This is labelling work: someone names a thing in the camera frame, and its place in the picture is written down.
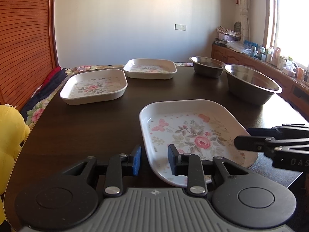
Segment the large steel bowl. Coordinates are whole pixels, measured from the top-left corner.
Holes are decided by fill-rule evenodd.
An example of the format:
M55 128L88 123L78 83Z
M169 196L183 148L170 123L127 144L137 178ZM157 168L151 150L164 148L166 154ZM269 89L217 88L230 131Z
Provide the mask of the large steel bowl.
M225 64L229 91L240 99L264 105L274 94L282 93L281 86L263 73L240 64Z

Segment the floral rectangular plate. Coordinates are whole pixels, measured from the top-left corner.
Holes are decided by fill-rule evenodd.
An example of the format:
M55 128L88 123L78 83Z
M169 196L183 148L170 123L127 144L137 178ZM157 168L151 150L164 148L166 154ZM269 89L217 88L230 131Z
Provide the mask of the floral rectangular plate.
M94 70L71 76L60 92L68 105L81 105L120 98L128 82L120 69Z
M164 59L136 58L123 67L128 78L168 80L177 73L175 63Z
M185 187L186 176L175 176L168 162L168 145L203 160L225 157L248 168L258 154L234 146L237 136L248 132L221 104L209 100L155 102L139 114L144 147L153 172L166 183Z

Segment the small steel bowl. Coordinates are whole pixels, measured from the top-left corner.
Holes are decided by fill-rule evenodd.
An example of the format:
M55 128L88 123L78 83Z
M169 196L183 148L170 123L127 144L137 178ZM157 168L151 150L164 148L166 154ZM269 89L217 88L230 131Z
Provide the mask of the small steel bowl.
M193 69L198 75L219 78L223 73L225 63L222 61L200 56L189 57L189 60L193 63Z

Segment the yellow plush toy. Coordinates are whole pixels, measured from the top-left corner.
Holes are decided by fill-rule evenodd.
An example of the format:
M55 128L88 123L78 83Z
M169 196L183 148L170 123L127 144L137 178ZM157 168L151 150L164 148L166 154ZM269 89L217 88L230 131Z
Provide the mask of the yellow plush toy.
M8 104L1 105L1 194L5 193L11 172L27 139L30 128L20 112Z

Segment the floral bed cover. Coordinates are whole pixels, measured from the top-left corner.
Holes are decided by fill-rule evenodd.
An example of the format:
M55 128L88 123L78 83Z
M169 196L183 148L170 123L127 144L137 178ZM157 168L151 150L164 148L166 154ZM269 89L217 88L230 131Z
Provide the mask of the floral bed cover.
M39 120L41 114L43 113L43 111L45 110L45 108L47 107L48 103L52 100L52 98L56 95L57 91L59 91L59 89L61 88L61 86L63 86L66 81L68 80L68 78L71 75L75 75L77 73L80 72L84 72L84 71L93 71L93 70L106 70L109 68L122 68L124 65L103 65L103 66L78 66L75 68L65 68L66 69L66 78L62 81L62 83L51 93L50 96L48 96L46 99L41 100L40 102L38 102L32 110L27 111L27 119L25 120L25 124L27 126L29 126L30 129L33 129L35 123Z

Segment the red and navy blanket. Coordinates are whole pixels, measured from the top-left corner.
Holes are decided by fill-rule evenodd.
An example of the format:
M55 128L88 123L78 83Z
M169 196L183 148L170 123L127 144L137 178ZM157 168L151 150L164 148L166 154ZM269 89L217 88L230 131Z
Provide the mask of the red and navy blanket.
M40 102L41 100L46 99L51 93L62 83L66 78L66 69L62 68L56 74L52 76L49 82L42 87L34 94L34 96L25 104L25 106L20 111L24 119L27 119L27 111L33 109L33 107Z

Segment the wooden slatted wardrobe door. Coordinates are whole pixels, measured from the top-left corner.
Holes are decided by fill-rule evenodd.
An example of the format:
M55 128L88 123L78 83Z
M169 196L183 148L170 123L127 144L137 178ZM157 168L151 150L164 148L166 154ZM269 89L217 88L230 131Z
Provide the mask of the wooden slatted wardrobe door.
M58 65L54 0L1 0L1 104L22 109Z

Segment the patterned white curtain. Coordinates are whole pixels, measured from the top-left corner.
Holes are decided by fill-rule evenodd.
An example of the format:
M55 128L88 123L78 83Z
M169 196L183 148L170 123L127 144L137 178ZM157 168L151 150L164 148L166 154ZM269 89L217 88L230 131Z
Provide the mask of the patterned white curtain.
M241 40L250 40L249 9L250 0L238 0L241 22Z

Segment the window with wooden frame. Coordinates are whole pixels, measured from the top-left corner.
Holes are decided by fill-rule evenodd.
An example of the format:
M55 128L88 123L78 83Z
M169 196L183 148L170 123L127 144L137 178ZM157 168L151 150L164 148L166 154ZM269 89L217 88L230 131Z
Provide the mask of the window with wooden frame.
M267 47L281 49L298 66L308 69L308 0L266 0Z

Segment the white wall switch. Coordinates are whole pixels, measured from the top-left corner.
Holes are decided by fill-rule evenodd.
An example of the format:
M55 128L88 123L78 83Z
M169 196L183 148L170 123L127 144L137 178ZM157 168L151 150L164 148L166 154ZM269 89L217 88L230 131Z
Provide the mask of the white wall switch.
M175 30L186 31L186 25L175 24L175 25L174 25L174 29L175 29Z

